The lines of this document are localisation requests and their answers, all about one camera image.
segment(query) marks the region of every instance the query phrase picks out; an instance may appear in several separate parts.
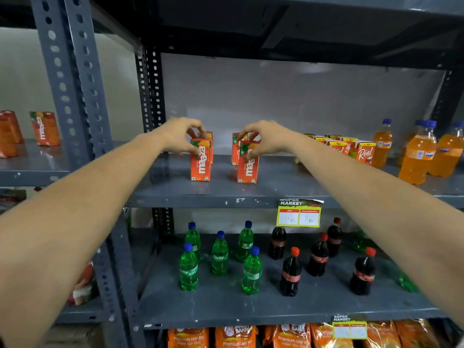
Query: hand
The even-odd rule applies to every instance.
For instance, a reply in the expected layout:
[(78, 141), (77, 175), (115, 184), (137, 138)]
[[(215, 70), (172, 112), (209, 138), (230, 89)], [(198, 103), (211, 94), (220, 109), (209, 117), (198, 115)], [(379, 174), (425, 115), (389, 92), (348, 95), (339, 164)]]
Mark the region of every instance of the hand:
[(258, 134), (261, 135), (261, 143), (248, 154), (249, 160), (262, 154), (273, 154), (280, 151), (289, 152), (292, 137), (298, 134), (282, 127), (275, 121), (259, 121), (249, 124), (242, 129), (237, 139), (243, 139), (247, 133), (249, 133), (248, 140), (255, 139)]
[(193, 128), (197, 128), (204, 137), (206, 136), (206, 130), (201, 121), (188, 117), (171, 118), (149, 134), (159, 137), (163, 151), (189, 152), (199, 155), (200, 150), (185, 139), (185, 133), (192, 138), (197, 137)]

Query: dark cola bottle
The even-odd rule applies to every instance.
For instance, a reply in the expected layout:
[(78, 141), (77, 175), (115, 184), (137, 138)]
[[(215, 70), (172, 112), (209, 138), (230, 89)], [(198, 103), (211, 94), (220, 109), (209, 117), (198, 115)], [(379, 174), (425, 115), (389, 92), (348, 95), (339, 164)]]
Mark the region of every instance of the dark cola bottle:
[(342, 231), (340, 228), (341, 220), (338, 217), (333, 219), (333, 225), (327, 230), (328, 241), (328, 257), (334, 257), (338, 254), (338, 250), (341, 244)]
[(284, 296), (294, 297), (298, 293), (298, 283), (301, 277), (301, 263), (298, 260), (300, 250), (297, 247), (292, 247), (290, 251), (291, 256), (283, 262), (280, 289)]
[(269, 256), (275, 260), (282, 259), (286, 240), (287, 232), (285, 232), (285, 228), (274, 228), (270, 236)]
[(350, 282), (351, 290), (360, 296), (366, 296), (370, 293), (375, 278), (375, 249), (366, 248), (366, 255), (357, 258), (356, 270), (353, 272)]
[(322, 276), (325, 273), (325, 265), (327, 264), (328, 249), (327, 249), (327, 233), (319, 234), (320, 240), (315, 242), (311, 247), (311, 257), (306, 271), (311, 276)]

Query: green plastic bottle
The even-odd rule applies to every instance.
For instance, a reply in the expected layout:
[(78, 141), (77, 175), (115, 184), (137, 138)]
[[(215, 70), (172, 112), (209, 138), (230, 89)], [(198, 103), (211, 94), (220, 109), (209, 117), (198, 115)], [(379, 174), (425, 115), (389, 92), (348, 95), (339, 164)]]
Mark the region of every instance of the green plastic bottle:
[(197, 256), (198, 262), (201, 261), (201, 250), (200, 250), (200, 233), (197, 231), (197, 226), (194, 222), (188, 223), (188, 231), (185, 235), (185, 243), (192, 243), (192, 251)]
[(227, 259), (229, 247), (224, 239), (224, 231), (217, 232), (217, 238), (212, 245), (211, 271), (213, 275), (220, 276), (227, 273)]
[(412, 292), (412, 293), (417, 293), (419, 292), (419, 288), (416, 286), (416, 284), (409, 278), (408, 275), (406, 275), (404, 272), (401, 272), (399, 275), (399, 285), (403, 287), (403, 289)]
[(192, 251), (192, 243), (184, 244), (184, 252), (181, 255), (181, 288), (194, 290), (198, 283), (198, 260)]
[(252, 222), (245, 221), (245, 228), (242, 229), (239, 235), (239, 249), (237, 250), (237, 260), (243, 263), (253, 246), (253, 231)]
[(378, 248), (374, 241), (370, 239), (369, 236), (365, 234), (363, 230), (359, 227), (355, 235), (355, 241), (353, 242), (353, 246), (358, 252), (363, 254), (366, 252), (366, 248)]
[(242, 288), (247, 294), (255, 294), (259, 291), (259, 280), (263, 266), (259, 260), (259, 248), (252, 246), (251, 254), (245, 260), (243, 269)]

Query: bottle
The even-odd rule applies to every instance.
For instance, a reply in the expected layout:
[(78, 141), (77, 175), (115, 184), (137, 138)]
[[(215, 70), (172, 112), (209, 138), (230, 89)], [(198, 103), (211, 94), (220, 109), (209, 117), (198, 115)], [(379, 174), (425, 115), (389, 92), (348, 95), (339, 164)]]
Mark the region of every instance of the bottle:
[(188, 231), (185, 235), (185, 243), (192, 244), (192, 251), (197, 256), (197, 260), (200, 263), (201, 261), (201, 251), (200, 251), (200, 233), (197, 231), (197, 226), (194, 222), (188, 223)]
[(426, 181), (427, 171), (437, 150), (437, 140), (433, 135), (436, 121), (424, 121), (424, 127), (407, 145), (403, 166), (398, 177), (411, 184), (419, 185)]
[(451, 124), (451, 131), (441, 137), (437, 151), (430, 164), (429, 174), (437, 177), (449, 177), (453, 174), (464, 147), (464, 121)]
[(355, 263), (356, 271), (353, 272), (350, 281), (351, 290), (360, 296), (366, 296), (370, 293), (375, 277), (375, 249), (366, 248), (366, 255), (357, 258)]
[(285, 228), (274, 228), (270, 236), (269, 256), (275, 260), (282, 259), (286, 240), (287, 232), (285, 232)]
[(369, 236), (365, 234), (363, 230), (359, 227), (355, 234), (353, 246), (355, 250), (363, 254), (366, 252), (366, 248), (368, 247), (377, 248), (377, 245), (374, 243), (374, 241), (370, 239)]
[(184, 244), (184, 253), (181, 255), (181, 288), (194, 290), (198, 283), (198, 259), (192, 251), (192, 243)]
[(255, 294), (259, 291), (259, 279), (261, 278), (262, 265), (258, 255), (259, 248), (257, 246), (252, 246), (251, 254), (245, 260), (242, 288), (247, 294)]
[(412, 292), (412, 293), (417, 293), (419, 292), (419, 288), (416, 286), (416, 284), (411, 281), (408, 275), (406, 275), (404, 272), (402, 272), (399, 275), (399, 285), (403, 287), (403, 289)]
[(300, 250), (297, 247), (290, 249), (291, 256), (283, 262), (280, 289), (284, 296), (294, 297), (298, 293), (298, 283), (301, 277), (301, 263), (298, 260)]
[(224, 239), (224, 231), (217, 232), (217, 238), (212, 245), (211, 271), (213, 275), (224, 275), (227, 273), (227, 259), (229, 258), (229, 247)]
[(334, 257), (335, 255), (337, 255), (338, 250), (340, 248), (341, 237), (343, 235), (343, 232), (341, 231), (341, 228), (340, 228), (340, 223), (341, 223), (341, 220), (338, 217), (335, 217), (333, 219), (333, 225), (330, 226), (327, 230), (327, 236), (328, 236), (327, 248), (328, 248), (329, 257)]
[(401, 153), (399, 154), (399, 157), (398, 157), (398, 159), (396, 161), (396, 164), (398, 166), (401, 166), (403, 164), (403, 160), (404, 160), (405, 155), (406, 155), (406, 147), (407, 147), (407, 145), (416, 136), (416, 134), (419, 133), (419, 131), (421, 130), (423, 125), (424, 125), (424, 120), (416, 120), (416, 122), (414, 123), (414, 126), (415, 126), (414, 132), (412, 134), (408, 134), (405, 137), (405, 140), (404, 140), (405, 144), (404, 144), (403, 149), (401, 150)]
[(239, 235), (239, 249), (237, 250), (237, 260), (243, 263), (253, 246), (253, 231), (252, 222), (245, 221), (245, 228), (242, 229)]
[(382, 167), (386, 163), (386, 158), (392, 146), (392, 131), (390, 125), (391, 118), (386, 118), (382, 121), (382, 128), (374, 134), (375, 150), (372, 158), (371, 166)]
[(311, 257), (306, 271), (311, 276), (322, 276), (325, 272), (325, 264), (327, 264), (328, 249), (327, 249), (327, 233), (320, 233), (320, 241), (313, 244), (311, 247)]

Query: fanta bottle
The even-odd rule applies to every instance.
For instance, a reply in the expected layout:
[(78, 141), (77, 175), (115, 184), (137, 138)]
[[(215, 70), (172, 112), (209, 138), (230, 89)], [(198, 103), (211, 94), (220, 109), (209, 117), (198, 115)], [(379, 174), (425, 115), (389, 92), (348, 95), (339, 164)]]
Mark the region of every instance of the fanta bottle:
[(437, 139), (433, 135), (433, 128), (437, 121), (424, 121), (424, 126), (406, 147), (406, 155), (398, 177), (411, 184), (422, 184), (426, 181), (435, 150)]
[(386, 118), (382, 121), (382, 128), (374, 134), (375, 150), (372, 158), (371, 166), (382, 167), (386, 163), (386, 158), (392, 147), (392, 131), (390, 125), (391, 118)]
[(399, 155), (398, 160), (396, 161), (398, 166), (401, 166), (403, 164), (403, 160), (406, 155), (406, 147), (409, 144), (409, 142), (416, 136), (416, 134), (419, 133), (423, 124), (424, 120), (416, 120), (416, 123), (414, 124), (416, 127), (414, 132), (406, 136), (404, 140), (405, 145), (403, 146), (403, 150), (401, 151), (401, 154)]
[(451, 131), (441, 137), (429, 168), (429, 174), (437, 177), (452, 175), (463, 152), (463, 128), (464, 121), (453, 122)]

